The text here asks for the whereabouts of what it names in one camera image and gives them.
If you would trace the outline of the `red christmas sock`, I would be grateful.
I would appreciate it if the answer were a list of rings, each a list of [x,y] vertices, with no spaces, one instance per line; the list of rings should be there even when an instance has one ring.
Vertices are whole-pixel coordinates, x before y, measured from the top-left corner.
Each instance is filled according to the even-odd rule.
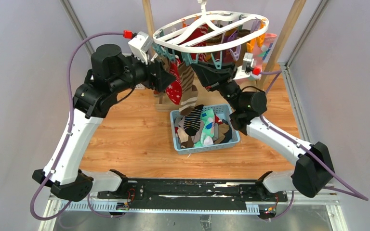
[[[165,92],[172,103],[179,105],[182,97],[182,84],[177,63],[170,63],[169,73],[176,79],[166,88]]]

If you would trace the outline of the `teal white sock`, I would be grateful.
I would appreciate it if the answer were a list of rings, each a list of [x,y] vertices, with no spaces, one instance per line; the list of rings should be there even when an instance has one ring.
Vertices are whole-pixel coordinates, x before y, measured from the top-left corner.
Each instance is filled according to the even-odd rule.
[[[203,122],[203,128],[199,140],[194,144],[194,147],[211,146],[214,145],[215,135],[215,120],[216,115],[212,109],[202,112],[201,121]]]

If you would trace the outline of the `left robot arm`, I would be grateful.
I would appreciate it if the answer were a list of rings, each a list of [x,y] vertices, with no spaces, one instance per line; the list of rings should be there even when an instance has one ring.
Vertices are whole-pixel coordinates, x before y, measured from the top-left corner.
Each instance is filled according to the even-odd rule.
[[[111,192],[124,198],[129,191],[127,177],[116,170],[89,172],[80,169],[88,144],[107,116],[110,108],[119,103],[118,94],[143,84],[164,91],[175,81],[160,60],[142,62],[133,55],[123,55],[116,44],[101,45],[91,55],[92,68],[84,83],[72,98],[70,118],[55,154],[43,169],[33,172],[32,178],[49,187],[57,198],[79,202],[91,193]]]

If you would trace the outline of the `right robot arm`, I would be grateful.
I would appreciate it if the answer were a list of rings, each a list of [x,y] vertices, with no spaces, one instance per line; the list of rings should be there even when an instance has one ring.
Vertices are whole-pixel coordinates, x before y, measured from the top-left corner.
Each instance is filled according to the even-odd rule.
[[[329,183],[335,171],[328,147],[320,141],[303,141],[268,121],[263,115],[267,111],[265,91],[244,91],[236,82],[233,63],[222,69],[207,62],[191,67],[207,91],[218,91],[233,108],[230,123],[235,130],[260,140],[294,165],[292,171],[268,171],[257,180],[256,194],[261,200],[280,191],[298,191],[313,198]]]

